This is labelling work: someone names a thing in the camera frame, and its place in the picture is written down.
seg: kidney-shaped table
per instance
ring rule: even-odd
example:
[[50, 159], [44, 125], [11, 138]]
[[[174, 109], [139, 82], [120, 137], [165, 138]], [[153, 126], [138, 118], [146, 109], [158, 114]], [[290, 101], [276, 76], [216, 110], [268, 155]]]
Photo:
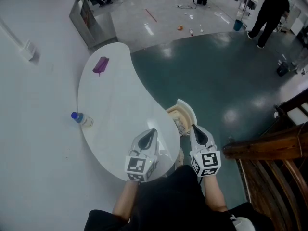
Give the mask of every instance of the kidney-shaped table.
[[[99, 76], [93, 68], [103, 56], [109, 62]], [[128, 179], [125, 157], [133, 139], [150, 128], [158, 131], [159, 143], [157, 168], [150, 180], [174, 164], [180, 149], [178, 129], [139, 80], [127, 45], [108, 44], [88, 59], [79, 83], [78, 111], [94, 120], [93, 127], [82, 128], [84, 137], [97, 160], [116, 177]]]

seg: blue bottle cap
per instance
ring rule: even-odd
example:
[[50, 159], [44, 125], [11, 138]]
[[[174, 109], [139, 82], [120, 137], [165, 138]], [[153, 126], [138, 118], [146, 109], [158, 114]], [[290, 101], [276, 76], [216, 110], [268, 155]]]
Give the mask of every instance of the blue bottle cap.
[[78, 113], [77, 112], [72, 112], [71, 117], [73, 119], [77, 119], [78, 118]]

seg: green floor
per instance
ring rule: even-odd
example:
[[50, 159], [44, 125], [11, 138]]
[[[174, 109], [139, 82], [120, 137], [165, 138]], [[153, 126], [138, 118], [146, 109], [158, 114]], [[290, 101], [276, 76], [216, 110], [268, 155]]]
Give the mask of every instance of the green floor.
[[[236, 141], [251, 139], [274, 121], [273, 106], [283, 101], [281, 89], [295, 77], [292, 73], [279, 77], [278, 60], [283, 60], [282, 54], [293, 60], [300, 49], [292, 35], [274, 33], [260, 50], [244, 32], [230, 32], [156, 45], [131, 57], [158, 103], [167, 109], [177, 98], [187, 102], [198, 124], [213, 134], [221, 149], [229, 136]], [[188, 137], [181, 146], [188, 164]], [[228, 207], [233, 208], [246, 201], [243, 184], [236, 162], [223, 155], [221, 162], [217, 178]]]

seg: white floor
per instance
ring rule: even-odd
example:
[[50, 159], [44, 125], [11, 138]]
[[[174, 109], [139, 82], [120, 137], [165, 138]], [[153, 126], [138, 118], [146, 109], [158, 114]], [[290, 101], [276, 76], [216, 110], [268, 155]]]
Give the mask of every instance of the white floor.
[[[233, 31], [239, 5], [234, 0], [208, 0], [206, 6], [180, 9], [177, 5], [183, 8], [195, 5], [192, 0], [123, 1], [117, 0], [101, 8], [95, 5], [94, 15], [111, 12], [118, 40], [127, 44], [131, 52], [190, 37], [189, 29], [194, 36]], [[177, 30], [179, 25], [183, 25], [182, 31]]]

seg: purple object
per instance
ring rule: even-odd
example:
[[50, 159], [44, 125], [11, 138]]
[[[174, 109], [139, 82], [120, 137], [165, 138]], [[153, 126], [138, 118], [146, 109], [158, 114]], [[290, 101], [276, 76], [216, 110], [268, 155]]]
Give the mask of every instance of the purple object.
[[109, 62], [109, 58], [106, 58], [105, 56], [102, 56], [98, 63], [96, 64], [95, 68], [93, 68], [93, 72], [94, 73], [97, 73], [101, 76], [101, 72], [104, 72], [106, 67], [107, 67], [107, 64]]

